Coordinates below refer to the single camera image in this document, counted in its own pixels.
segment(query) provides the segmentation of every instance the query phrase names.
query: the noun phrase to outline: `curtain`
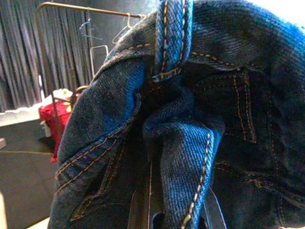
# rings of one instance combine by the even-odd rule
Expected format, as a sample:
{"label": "curtain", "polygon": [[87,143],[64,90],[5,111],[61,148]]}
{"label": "curtain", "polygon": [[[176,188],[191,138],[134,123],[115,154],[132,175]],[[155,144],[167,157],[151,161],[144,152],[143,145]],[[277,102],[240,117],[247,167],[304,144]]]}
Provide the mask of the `curtain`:
{"label": "curtain", "polygon": [[[35,9],[42,0],[1,0],[0,7],[0,112],[41,101],[39,75],[48,95],[46,77],[55,88],[75,90],[88,84],[90,70],[88,38],[79,27],[86,12],[45,7],[41,25],[50,75],[45,75],[35,20]],[[88,1],[67,0],[62,3],[87,6]]]}

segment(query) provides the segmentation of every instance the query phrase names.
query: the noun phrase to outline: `red fabric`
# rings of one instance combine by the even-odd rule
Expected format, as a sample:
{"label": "red fabric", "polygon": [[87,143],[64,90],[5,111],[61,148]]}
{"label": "red fabric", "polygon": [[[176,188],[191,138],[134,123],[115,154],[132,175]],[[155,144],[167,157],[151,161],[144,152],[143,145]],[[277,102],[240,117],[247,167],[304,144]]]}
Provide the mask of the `red fabric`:
{"label": "red fabric", "polygon": [[[61,132],[63,132],[66,127],[68,120],[70,118],[70,112],[67,111],[70,105],[65,105],[66,102],[58,101],[56,102],[56,107],[58,111],[58,116],[61,124]],[[51,158],[51,162],[57,161],[57,152],[61,142],[60,133],[56,127],[56,118],[54,113],[53,104],[49,104],[47,106],[42,106],[39,108],[39,115],[42,120],[46,122],[48,127],[51,129],[52,137],[55,141],[55,151],[54,155]]]}

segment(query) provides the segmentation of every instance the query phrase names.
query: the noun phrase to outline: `metal clothing rack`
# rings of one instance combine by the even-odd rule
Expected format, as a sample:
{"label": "metal clothing rack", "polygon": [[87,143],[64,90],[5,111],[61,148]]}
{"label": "metal clothing rack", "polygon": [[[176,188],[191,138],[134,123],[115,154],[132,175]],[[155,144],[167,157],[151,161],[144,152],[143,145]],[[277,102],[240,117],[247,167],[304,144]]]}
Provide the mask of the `metal clothing rack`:
{"label": "metal clothing rack", "polygon": [[65,101],[65,102],[68,102],[68,101],[64,100],[64,99],[56,98],[56,97],[54,97],[54,94],[53,94],[54,83],[53,83],[52,79],[50,78],[50,69],[48,66],[47,51],[46,51],[46,46],[44,44],[44,37],[43,37],[44,34],[41,30],[40,12],[41,12],[41,9],[44,7],[68,8],[68,9],[74,9],[74,10],[91,11],[91,12],[120,15],[120,16],[133,17],[133,18],[143,18],[143,17],[145,17],[145,15],[124,13],[124,12],[118,12],[118,11],[112,11],[112,10],[102,10],[102,9],[97,9],[97,8],[62,4],[62,3],[50,2],[50,1],[43,2],[36,8],[35,18],[36,18],[36,23],[37,23],[39,43],[40,43],[40,47],[41,47],[42,64],[43,64],[43,67],[45,70],[45,76],[43,76],[43,77],[46,77],[45,78],[46,79],[46,88],[48,89],[48,92],[51,94],[51,97],[52,97],[52,103],[53,103],[53,108],[54,108],[55,118],[56,118],[56,127],[59,131],[59,135],[61,136],[62,130],[61,130],[61,124],[60,124],[60,120],[59,120],[59,116],[58,116],[55,99]]}

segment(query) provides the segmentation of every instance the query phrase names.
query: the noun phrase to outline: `wire hanger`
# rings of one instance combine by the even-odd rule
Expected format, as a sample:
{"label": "wire hanger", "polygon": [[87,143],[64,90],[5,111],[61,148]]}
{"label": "wire hanger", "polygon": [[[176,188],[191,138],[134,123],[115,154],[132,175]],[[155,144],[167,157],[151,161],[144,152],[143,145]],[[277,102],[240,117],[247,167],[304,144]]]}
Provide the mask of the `wire hanger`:
{"label": "wire hanger", "polygon": [[112,43],[117,44],[119,42],[119,39],[130,29],[132,29],[132,26],[130,25],[130,13],[127,13],[127,25],[113,38]]}
{"label": "wire hanger", "polygon": [[109,50],[108,50],[108,46],[107,45],[99,45],[99,46],[95,46],[90,48],[90,64],[91,64],[91,72],[92,72],[92,76],[93,78],[95,77],[96,73],[94,72],[94,63],[93,63],[93,49],[96,48],[105,48],[106,50],[106,58],[109,54]]}
{"label": "wire hanger", "polygon": [[95,25],[94,24],[92,24],[92,22],[91,22],[91,17],[90,17],[90,11],[89,11],[89,9],[90,9],[90,7],[88,7],[88,12],[87,12],[87,14],[88,14],[88,19],[87,19],[87,21],[86,22],[84,22],[81,26],[80,26],[80,33],[81,33],[81,35],[83,36],[83,37],[87,37],[87,38],[93,38],[93,39],[97,39],[97,40],[103,40],[103,38],[102,38],[102,35],[100,34],[100,33],[98,33],[97,35],[93,35],[92,36],[92,31],[97,31],[97,29],[96,29],[96,27],[95,27]]}

